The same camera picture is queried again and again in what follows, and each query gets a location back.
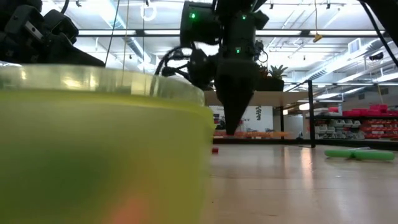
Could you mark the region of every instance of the shelf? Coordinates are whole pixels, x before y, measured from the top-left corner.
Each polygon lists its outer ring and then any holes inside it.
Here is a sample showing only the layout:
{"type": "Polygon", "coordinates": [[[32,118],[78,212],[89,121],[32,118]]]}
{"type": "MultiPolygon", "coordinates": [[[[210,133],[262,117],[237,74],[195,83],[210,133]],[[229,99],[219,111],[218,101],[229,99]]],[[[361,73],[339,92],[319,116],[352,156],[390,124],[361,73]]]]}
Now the shelf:
{"type": "Polygon", "coordinates": [[[314,119],[354,119],[354,120],[370,120],[370,119],[398,119],[398,116],[314,116],[314,119]]]}
{"type": "MultiPolygon", "coordinates": [[[[285,106],[308,98],[308,92],[255,91],[249,106],[285,106]]],[[[205,91],[207,106],[222,106],[215,91],[205,91]]]]}

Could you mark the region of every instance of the ceiling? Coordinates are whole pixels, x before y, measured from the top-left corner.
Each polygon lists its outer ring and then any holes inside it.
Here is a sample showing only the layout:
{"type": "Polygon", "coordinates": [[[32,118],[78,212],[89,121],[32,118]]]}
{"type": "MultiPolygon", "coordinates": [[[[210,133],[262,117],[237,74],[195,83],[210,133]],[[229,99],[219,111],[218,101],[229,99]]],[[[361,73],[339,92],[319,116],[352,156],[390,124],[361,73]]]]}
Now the ceiling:
{"type": "MultiPolygon", "coordinates": [[[[45,14],[51,9],[60,10],[65,1],[43,0],[43,2],[42,13],[45,14]]],[[[265,29],[315,30],[317,18],[319,30],[374,30],[364,9],[355,0],[317,0],[317,13],[314,0],[273,0],[273,9],[270,9],[270,2],[271,0],[268,0],[261,7],[261,11],[270,18],[265,29]],[[328,2],[330,3],[329,9],[326,8],[328,2]]],[[[116,10],[118,10],[119,19],[123,24],[118,29],[179,30],[183,6],[183,0],[151,0],[149,1],[150,7],[146,7],[143,0],[120,0],[119,7],[117,7],[118,0],[80,0],[81,7],[75,3],[76,1],[70,1],[66,15],[79,29],[95,30],[96,33],[112,28],[113,23],[109,23],[109,21],[114,21],[116,10]]],[[[377,23],[383,30],[382,25],[378,21],[377,23]]],[[[157,62],[168,50],[179,44],[178,34],[164,37],[132,37],[132,39],[145,54],[155,57],[157,62]]],[[[341,35],[340,37],[323,38],[317,43],[313,43],[313,38],[308,37],[273,38],[268,36],[257,39],[263,41],[266,46],[266,52],[269,55],[268,64],[283,64],[289,67],[287,70],[289,76],[286,81],[298,82],[308,76],[311,71],[346,54],[348,43],[356,38],[341,35]]],[[[376,36],[362,39],[362,43],[375,39],[376,36]]],[[[142,60],[139,60],[136,55],[137,50],[134,51],[126,45],[122,37],[79,37],[75,47],[104,61],[109,51],[106,66],[111,68],[122,69],[125,64],[127,70],[153,73],[156,66],[154,61],[143,63],[142,60]]],[[[198,47],[207,54],[215,54],[218,48],[205,44],[198,44],[198,47]]],[[[329,75],[330,78],[327,81],[337,82],[343,77],[364,69],[364,66],[363,58],[352,60],[352,63],[333,69],[331,73],[334,72],[337,75],[329,75]]]]}

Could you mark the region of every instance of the translucent plastic bowl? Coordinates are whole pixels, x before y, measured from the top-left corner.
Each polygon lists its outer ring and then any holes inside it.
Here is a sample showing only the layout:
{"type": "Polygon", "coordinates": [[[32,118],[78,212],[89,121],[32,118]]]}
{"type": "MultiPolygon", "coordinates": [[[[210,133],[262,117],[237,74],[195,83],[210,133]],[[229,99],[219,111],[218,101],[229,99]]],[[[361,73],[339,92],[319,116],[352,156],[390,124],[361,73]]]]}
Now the translucent plastic bowl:
{"type": "Polygon", "coordinates": [[[0,223],[197,223],[213,130],[176,80],[2,68],[0,223]]]}

